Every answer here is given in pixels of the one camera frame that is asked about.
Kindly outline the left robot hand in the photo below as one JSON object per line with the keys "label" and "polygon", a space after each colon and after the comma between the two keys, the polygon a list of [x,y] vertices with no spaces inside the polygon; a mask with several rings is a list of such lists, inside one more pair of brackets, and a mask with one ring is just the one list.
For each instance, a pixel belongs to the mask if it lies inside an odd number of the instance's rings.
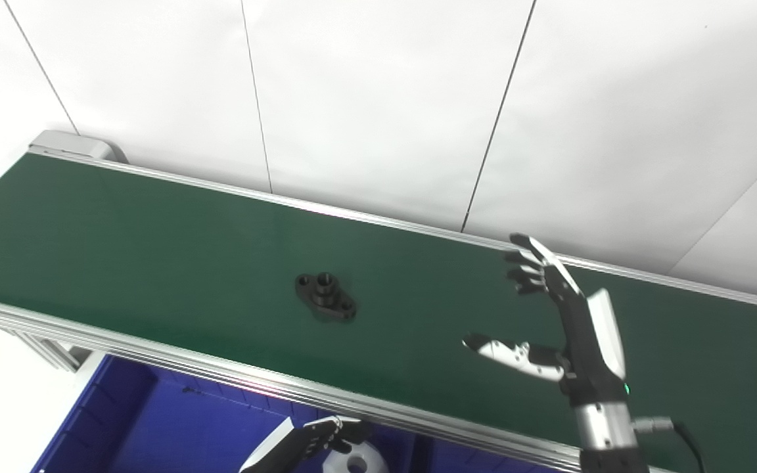
{"label": "left robot hand", "polygon": [[292,472],[325,450],[349,454],[370,434],[371,427],[355,417],[321,417],[299,428],[287,417],[250,453],[240,472]]}

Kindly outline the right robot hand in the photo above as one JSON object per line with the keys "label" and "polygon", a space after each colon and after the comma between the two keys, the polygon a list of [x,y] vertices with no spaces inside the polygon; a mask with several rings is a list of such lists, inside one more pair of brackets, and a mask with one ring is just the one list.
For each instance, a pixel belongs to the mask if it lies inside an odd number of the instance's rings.
{"label": "right robot hand", "polygon": [[573,407],[597,402],[625,402],[626,362],[612,300],[604,288],[586,294],[562,261],[529,235],[510,234],[515,249],[505,254],[514,264],[507,278],[517,294],[544,293],[559,312],[562,349],[513,342],[478,333],[462,344],[486,359],[515,371],[559,384]]}

